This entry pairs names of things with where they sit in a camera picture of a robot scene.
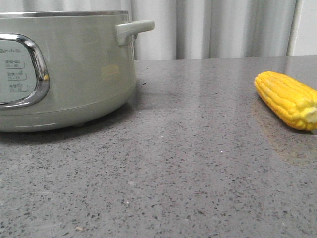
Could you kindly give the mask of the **green electric cooking pot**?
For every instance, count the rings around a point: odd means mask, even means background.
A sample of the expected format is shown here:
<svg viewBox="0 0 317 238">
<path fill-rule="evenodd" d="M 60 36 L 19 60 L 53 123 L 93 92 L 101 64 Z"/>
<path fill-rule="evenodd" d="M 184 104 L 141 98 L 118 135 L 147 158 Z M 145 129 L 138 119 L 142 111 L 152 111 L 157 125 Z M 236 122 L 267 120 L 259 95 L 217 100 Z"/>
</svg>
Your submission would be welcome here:
<svg viewBox="0 0 317 238">
<path fill-rule="evenodd" d="M 133 41 L 154 29 L 126 11 L 0 15 L 0 129 L 35 132 L 84 124 L 136 88 Z"/>
</svg>

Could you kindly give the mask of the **yellow corn cob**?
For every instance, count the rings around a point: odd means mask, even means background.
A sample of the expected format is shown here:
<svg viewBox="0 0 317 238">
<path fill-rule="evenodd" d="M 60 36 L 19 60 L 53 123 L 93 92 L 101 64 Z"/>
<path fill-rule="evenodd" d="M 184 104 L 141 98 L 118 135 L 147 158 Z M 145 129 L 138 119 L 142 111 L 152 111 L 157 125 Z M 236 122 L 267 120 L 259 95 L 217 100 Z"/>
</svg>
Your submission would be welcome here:
<svg viewBox="0 0 317 238">
<path fill-rule="evenodd" d="M 317 91 L 282 73 L 258 74 L 254 85 L 267 106 L 289 127 L 312 131 L 317 128 Z"/>
</svg>

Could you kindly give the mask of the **white curtain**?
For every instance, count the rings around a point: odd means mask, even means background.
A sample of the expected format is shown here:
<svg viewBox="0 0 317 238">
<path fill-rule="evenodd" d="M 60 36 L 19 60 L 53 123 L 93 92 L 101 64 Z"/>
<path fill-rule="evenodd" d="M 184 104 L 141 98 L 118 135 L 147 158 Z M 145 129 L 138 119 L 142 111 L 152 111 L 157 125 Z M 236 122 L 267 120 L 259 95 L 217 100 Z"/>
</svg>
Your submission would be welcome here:
<svg viewBox="0 0 317 238">
<path fill-rule="evenodd" d="M 0 10 L 126 10 L 155 22 L 135 41 L 137 60 L 317 53 L 314 0 L 3 0 Z"/>
</svg>

